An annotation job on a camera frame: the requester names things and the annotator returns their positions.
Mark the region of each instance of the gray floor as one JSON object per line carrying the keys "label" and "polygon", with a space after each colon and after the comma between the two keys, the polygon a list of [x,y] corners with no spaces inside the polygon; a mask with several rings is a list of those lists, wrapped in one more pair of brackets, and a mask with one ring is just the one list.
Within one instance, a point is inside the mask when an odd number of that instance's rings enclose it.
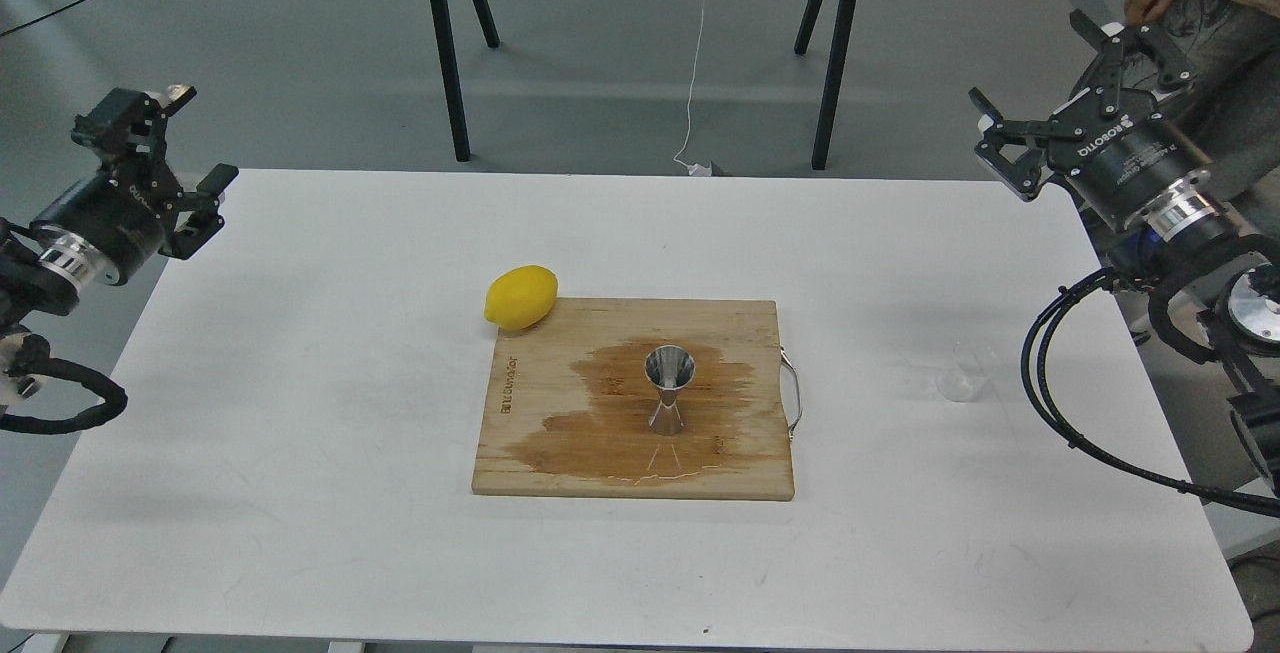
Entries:
{"label": "gray floor", "polygon": [[[0,28],[69,1],[0,0]],[[970,85],[982,85],[1012,117],[1043,115],[1092,58],[1068,28],[1068,13],[1083,6],[1110,19],[1121,0],[859,0],[829,169],[820,174],[808,161],[833,1],[809,55],[797,58],[791,44],[804,1],[707,0],[685,161],[714,161],[735,175],[986,178],[969,154]],[[490,0],[503,37],[498,51],[484,46],[467,0],[452,3],[475,151],[467,164],[452,156],[426,0],[92,0],[0,38],[0,215],[26,223],[92,173],[90,152],[68,140],[73,115],[113,87],[172,82],[200,90],[169,134],[169,160],[188,181],[220,161],[685,174],[671,159],[685,137],[700,0]],[[316,224],[376,234],[376,222]],[[936,222],[904,222],[920,224]],[[151,261],[125,288],[88,289],[69,319],[28,323],[59,356],[109,370],[163,265]],[[200,265],[198,256],[174,265]],[[1193,475],[1243,483],[1234,440],[1203,423],[1221,419],[1212,382],[1158,352],[1147,360],[1153,380],[1175,392],[1162,399]],[[83,403],[77,392],[50,389],[23,412],[60,416]],[[0,435],[0,579],[73,444],[73,437]],[[1248,567],[1261,580],[1262,567]],[[1280,599],[1274,586],[1262,590],[1263,599]],[[20,639],[0,630],[0,650]],[[68,649],[163,645],[155,636],[91,636]],[[169,647],[320,649],[316,641],[191,638]]]}

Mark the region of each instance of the person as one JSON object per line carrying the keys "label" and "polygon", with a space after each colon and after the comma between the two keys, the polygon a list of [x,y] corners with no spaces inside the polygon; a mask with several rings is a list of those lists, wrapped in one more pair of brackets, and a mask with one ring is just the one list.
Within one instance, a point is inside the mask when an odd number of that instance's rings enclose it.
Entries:
{"label": "person", "polygon": [[[1204,191],[1280,237],[1280,0],[1125,0],[1124,15],[1165,28],[1198,70],[1162,111],[1212,157]],[[1155,67],[1128,65],[1126,85],[1153,87]]]}

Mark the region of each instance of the metal handle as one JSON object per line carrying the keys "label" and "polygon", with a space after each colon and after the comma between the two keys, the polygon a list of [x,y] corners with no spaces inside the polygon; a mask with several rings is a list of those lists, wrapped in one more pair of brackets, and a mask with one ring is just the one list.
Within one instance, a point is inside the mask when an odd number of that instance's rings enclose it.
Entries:
{"label": "metal handle", "polygon": [[795,440],[796,425],[800,425],[800,419],[804,417],[804,402],[800,398],[800,371],[796,370],[795,364],[792,364],[791,359],[787,357],[786,348],[778,346],[778,351],[782,352],[782,367],[791,371],[791,379],[795,380],[796,384],[796,420],[787,425],[787,440]]}

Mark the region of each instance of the white table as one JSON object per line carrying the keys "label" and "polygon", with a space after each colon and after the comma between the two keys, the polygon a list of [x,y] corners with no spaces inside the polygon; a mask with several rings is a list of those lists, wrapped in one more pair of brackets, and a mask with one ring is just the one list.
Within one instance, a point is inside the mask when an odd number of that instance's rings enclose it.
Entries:
{"label": "white table", "polygon": [[[1021,338],[1096,268],[996,183],[247,170],[165,270],[3,597],[14,629],[635,647],[1242,650],[1199,503],[1073,452]],[[772,298],[806,416],[788,503],[470,493],[489,280]],[[1105,296],[1051,380],[1185,475]],[[992,388],[941,398],[951,344]]]}

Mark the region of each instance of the white cable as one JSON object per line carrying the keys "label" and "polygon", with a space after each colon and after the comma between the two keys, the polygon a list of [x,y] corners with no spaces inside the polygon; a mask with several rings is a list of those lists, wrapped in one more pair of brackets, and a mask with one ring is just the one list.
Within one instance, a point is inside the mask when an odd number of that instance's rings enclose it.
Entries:
{"label": "white cable", "polygon": [[686,161],[680,160],[684,155],[685,149],[689,147],[689,137],[694,132],[694,83],[698,82],[698,56],[703,52],[703,28],[707,26],[707,0],[703,0],[703,10],[698,15],[698,44],[694,47],[694,76],[689,79],[689,100],[685,102],[685,142],[681,143],[680,150],[676,151],[675,156],[671,156],[672,161],[685,166],[686,170],[692,173],[694,166],[686,164]]}

